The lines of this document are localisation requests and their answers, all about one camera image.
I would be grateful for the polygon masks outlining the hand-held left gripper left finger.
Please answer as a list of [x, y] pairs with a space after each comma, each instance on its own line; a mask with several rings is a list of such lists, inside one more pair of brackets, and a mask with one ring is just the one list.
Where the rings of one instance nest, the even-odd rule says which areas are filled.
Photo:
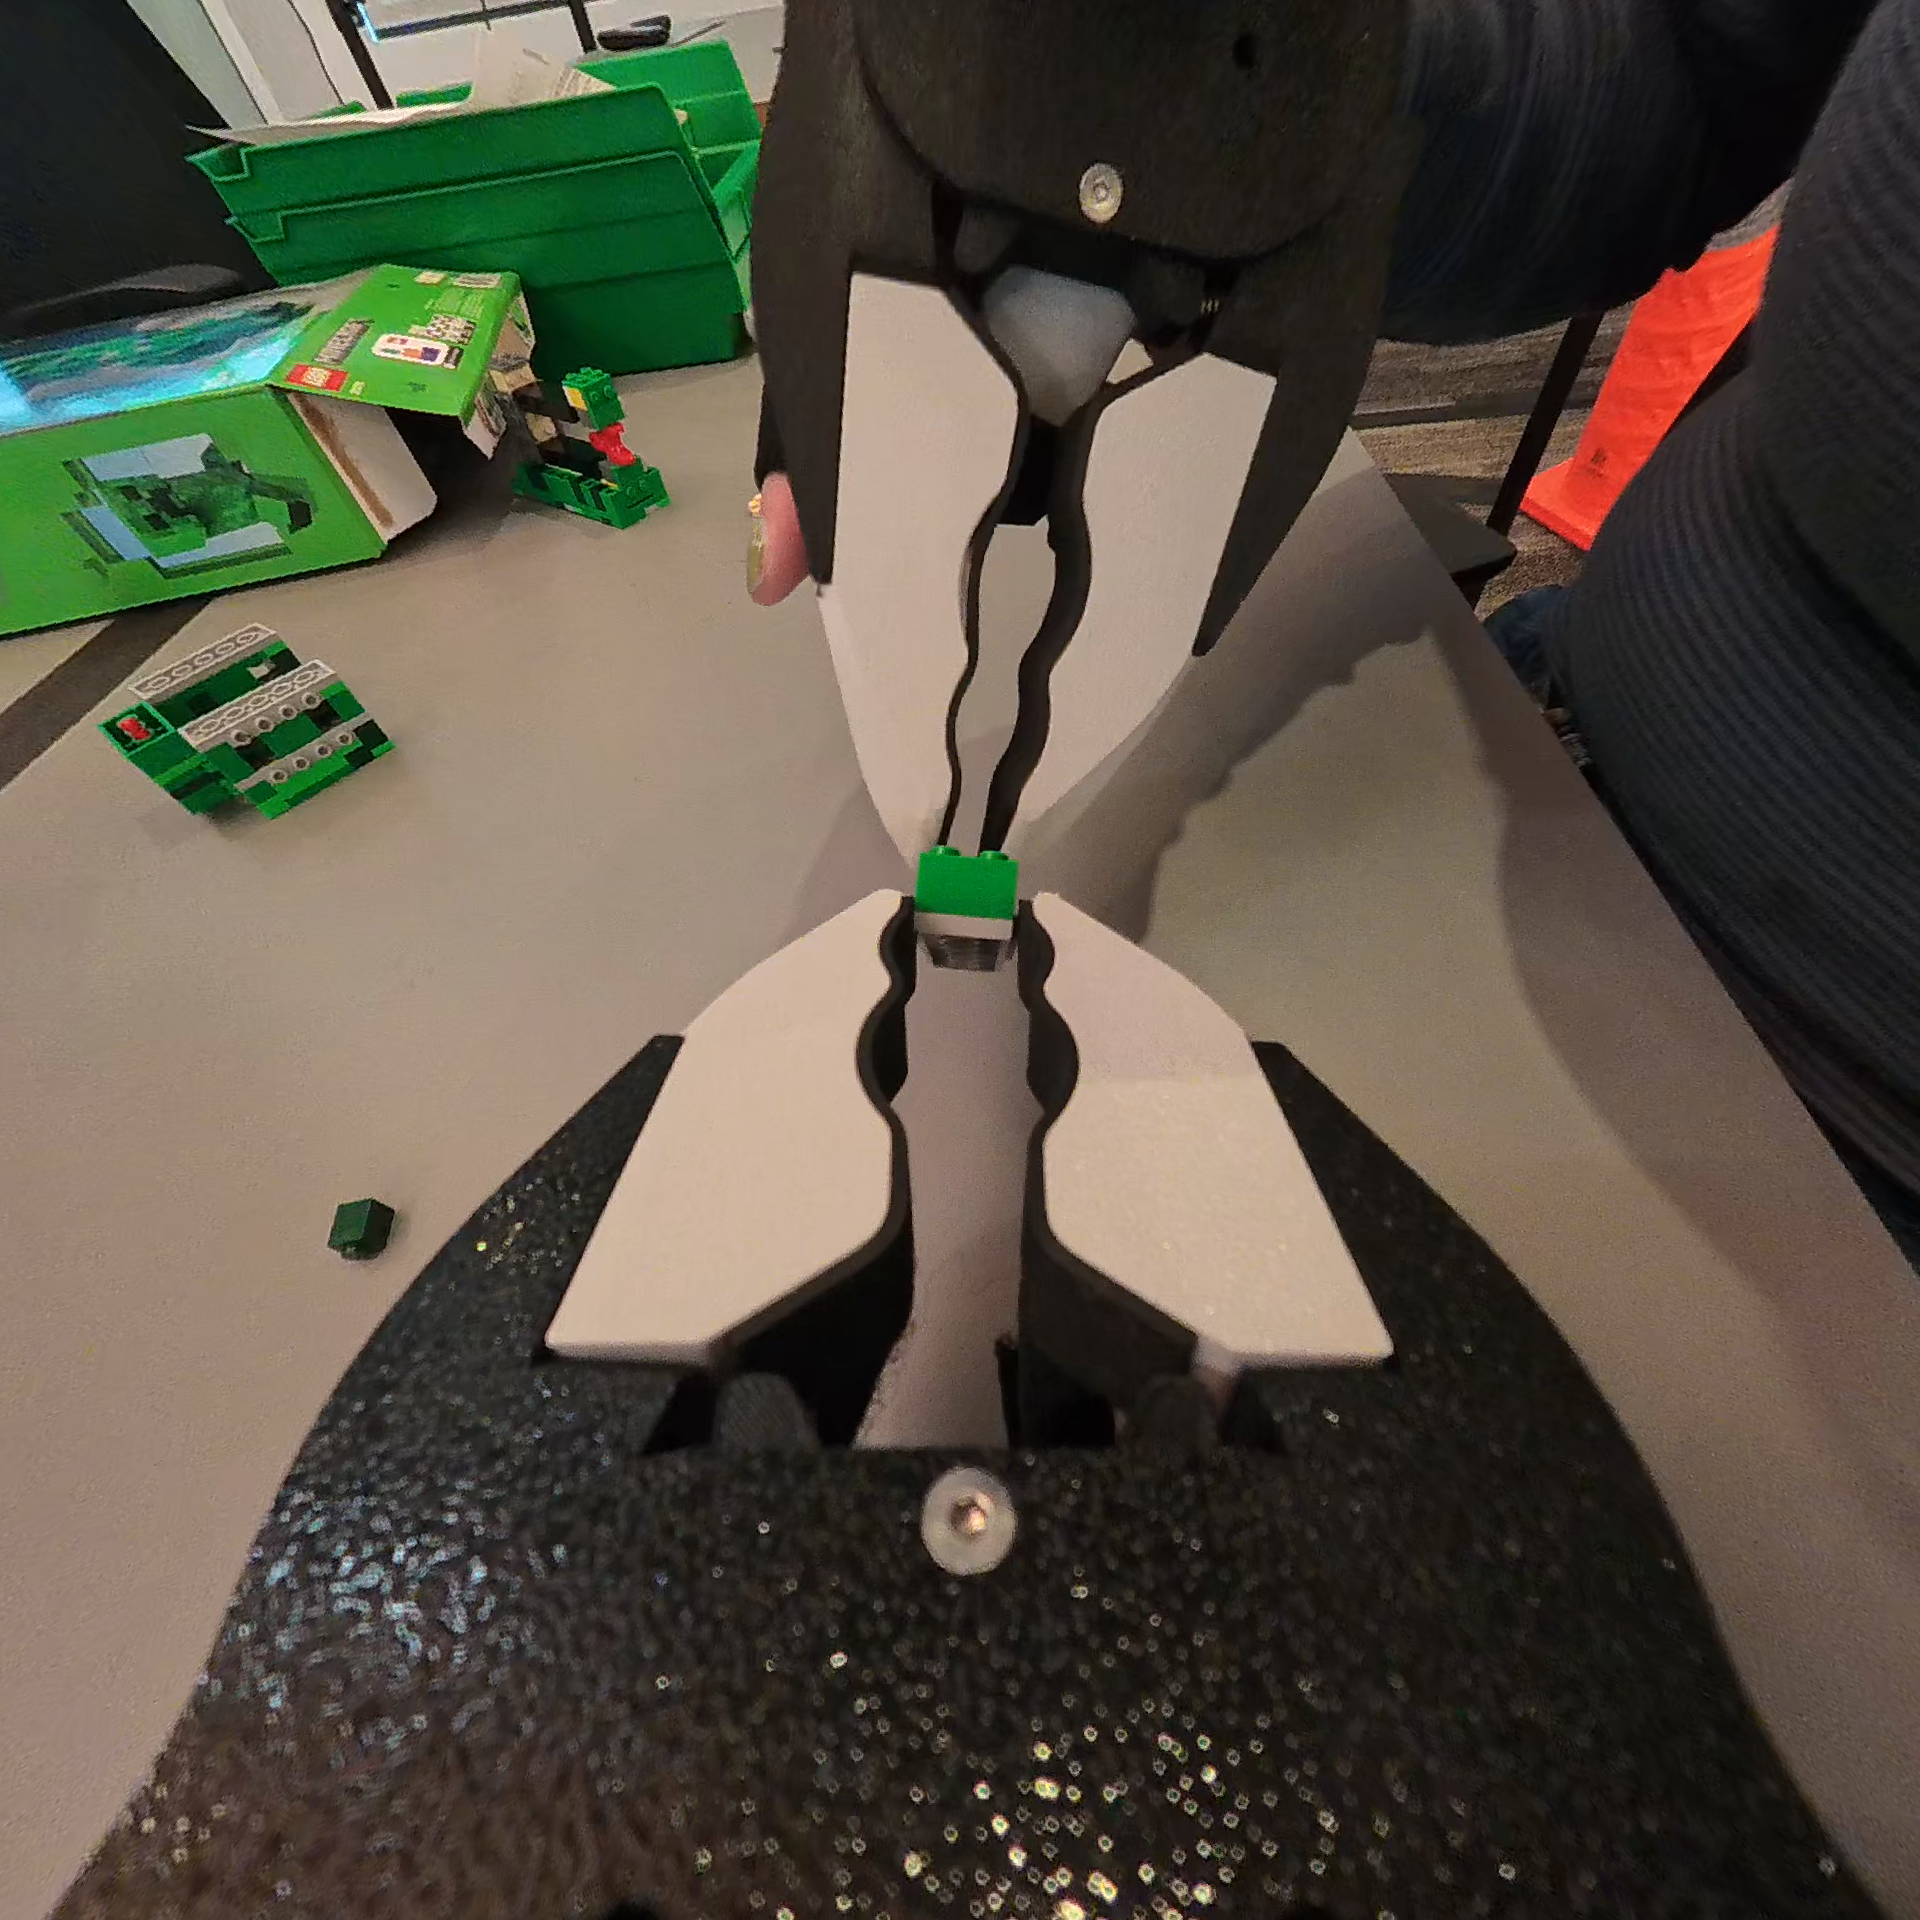
[[550, 1354], [774, 1375], [849, 1444], [914, 1297], [914, 907], [875, 889], [685, 1028], [544, 1332]]

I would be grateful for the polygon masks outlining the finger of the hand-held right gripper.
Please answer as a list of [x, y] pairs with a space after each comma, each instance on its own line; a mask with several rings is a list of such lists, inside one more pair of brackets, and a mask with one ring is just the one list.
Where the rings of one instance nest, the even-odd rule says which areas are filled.
[[1189, 660], [1277, 377], [1186, 355], [1068, 420], [1045, 529], [1053, 586], [987, 782], [986, 851], [1022, 856], [1163, 704]]
[[947, 829], [975, 563], [1025, 434], [1019, 373], [939, 285], [849, 279], [831, 561], [818, 586], [857, 770], [899, 851]]

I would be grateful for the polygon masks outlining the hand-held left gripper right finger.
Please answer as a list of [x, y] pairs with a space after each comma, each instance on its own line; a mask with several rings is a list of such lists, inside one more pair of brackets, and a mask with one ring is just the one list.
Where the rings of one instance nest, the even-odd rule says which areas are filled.
[[1261, 1055], [1064, 895], [1019, 906], [1017, 1445], [1253, 1438], [1267, 1396], [1396, 1379], [1396, 1346]]

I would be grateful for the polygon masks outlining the green and grey brick stack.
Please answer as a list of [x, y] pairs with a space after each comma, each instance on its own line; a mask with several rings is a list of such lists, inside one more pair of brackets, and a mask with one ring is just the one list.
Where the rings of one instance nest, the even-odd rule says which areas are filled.
[[1015, 937], [1019, 863], [1002, 849], [935, 843], [917, 856], [917, 940], [935, 967], [996, 971]]

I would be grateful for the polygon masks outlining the grey desk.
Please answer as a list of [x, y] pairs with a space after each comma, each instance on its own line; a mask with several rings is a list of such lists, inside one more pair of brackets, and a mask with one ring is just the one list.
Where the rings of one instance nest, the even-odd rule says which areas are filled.
[[[635, 384], [674, 505], [471, 489], [365, 567], [7, 640], [102, 684], [4, 782], [4, 1916], [185, 1704], [422, 1263], [656, 1034], [904, 875], [807, 598], [741, 591], [758, 377]], [[394, 750], [195, 817], [97, 732], [229, 631]], [[1030, 881], [1307, 1069], [1552, 1314], [1739, 1676], [1916, 1916], [1916, 1277], [1367, 452]], [[338, 1203], [387, 1250], [326, 1245]]]

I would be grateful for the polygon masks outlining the person's right hand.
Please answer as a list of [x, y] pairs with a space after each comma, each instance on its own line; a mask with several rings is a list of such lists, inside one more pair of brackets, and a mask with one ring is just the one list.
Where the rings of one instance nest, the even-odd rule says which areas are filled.
[[784, 470], [770, 470], [748, 505], [748, 595], [774, 608], [812, 578], [797, 503]]

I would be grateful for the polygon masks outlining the green brick figure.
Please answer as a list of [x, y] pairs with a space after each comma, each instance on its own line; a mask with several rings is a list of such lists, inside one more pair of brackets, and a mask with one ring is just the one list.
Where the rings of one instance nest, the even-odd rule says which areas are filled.
[[670, 508], [660, 468], [626, 439], [626, 407], [609, 371], [581, 365], [559, 379], [509, 392], [532, 454], [511, 472], [511, 491], [541, 508], [627, 529]]

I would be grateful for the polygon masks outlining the black screen stand legs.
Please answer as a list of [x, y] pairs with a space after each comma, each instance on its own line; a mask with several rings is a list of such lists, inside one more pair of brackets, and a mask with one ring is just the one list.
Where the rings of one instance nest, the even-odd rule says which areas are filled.
[[1518, 556], [1509, 535], [1523, 493], [1542, 468], [1547, 443], [1571, 399], [1574, 385], [1586, 368], [1604, 320], [1604, 310], [1592, 310], [1565, 323], [1483, 514], [1476, 515], [1473, 509], [1455, 499], [1440, 473], [1384, 473], [1402, 512], [1473, 612], [1483, 589], [1507, 572]]

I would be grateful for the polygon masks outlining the stack of green bins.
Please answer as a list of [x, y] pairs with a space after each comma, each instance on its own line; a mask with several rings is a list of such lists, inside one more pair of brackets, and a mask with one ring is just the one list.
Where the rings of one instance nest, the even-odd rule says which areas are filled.
[[761, 122], [730, 44], [584, 59], [563, 98], [222, 129], [187, 162], [279, 284], [373, 266], [511, 274], [548, 376], [728, 364], [748, 348]]

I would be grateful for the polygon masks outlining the orange traffic cone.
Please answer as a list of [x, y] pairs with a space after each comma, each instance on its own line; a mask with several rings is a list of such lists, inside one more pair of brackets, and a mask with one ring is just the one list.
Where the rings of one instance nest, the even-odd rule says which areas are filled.
[[1739, 371], [1777, 225], [1779, 212], [1764, 208], [1754, 232], [1707, 246], [1636, 300], [1571, 456], [1531, 477], [1523, 515], [1581, 551], [1592, 548], [1670, 430]]

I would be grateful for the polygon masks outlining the green and grey brick assembly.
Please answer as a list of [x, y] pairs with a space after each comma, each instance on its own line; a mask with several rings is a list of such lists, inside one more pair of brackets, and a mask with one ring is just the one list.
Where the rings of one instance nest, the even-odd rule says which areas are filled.
[[127, 684], [97, 732], [184, 812], [275, 820], [394, 752], [342, 676], [244, 625]]

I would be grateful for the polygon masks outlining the person's torso in dark shirt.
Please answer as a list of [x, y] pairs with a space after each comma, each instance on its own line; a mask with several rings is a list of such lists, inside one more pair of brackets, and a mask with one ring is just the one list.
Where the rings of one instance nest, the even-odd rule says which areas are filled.
[[1871, 4], [1747, 362], [1620, 493], [1535, 684], [1916, 1262], [1916, 4]]

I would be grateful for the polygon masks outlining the green toy brick box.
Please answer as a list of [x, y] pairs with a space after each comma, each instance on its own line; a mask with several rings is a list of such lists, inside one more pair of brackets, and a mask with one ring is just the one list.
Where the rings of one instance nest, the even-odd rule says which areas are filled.
[[515, 274], [395, 264], [4, 341], [4, 635], [381, 558], [532, 345]]

